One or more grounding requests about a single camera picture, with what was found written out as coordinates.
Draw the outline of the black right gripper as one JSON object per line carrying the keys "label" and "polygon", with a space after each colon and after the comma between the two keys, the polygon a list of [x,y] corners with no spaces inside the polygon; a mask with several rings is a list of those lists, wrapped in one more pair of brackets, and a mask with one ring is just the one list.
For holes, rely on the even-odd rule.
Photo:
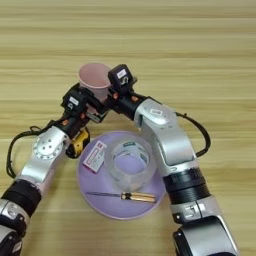
{"label": "black right gripper", "polygon": [[[132,85],[134,85],[137,81],[137,77],[133,76]],[[110,101],[110,107],[104,106],[100,109],[99,114],[101,117],[106,116],[112,109],[116,113],[123,114],[130,120],[133,120],[137,108],[147,99],[147,97],[134,92],[126,94],[114,92],[108,96],[108,99]]]}

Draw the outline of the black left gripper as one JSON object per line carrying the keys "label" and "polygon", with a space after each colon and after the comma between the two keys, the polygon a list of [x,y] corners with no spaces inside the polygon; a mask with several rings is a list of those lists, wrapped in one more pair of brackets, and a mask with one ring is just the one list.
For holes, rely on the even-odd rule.
{"label": "black left gripper", "polygon": [[74,138],[79,130],[88,122],[101,123],[100,110],[106,110],[108,106],[101,102],[89,89],[79,87],[79,108],[64,108],[63,115],[59,121],[53,125],[54,134],[60,138]]}

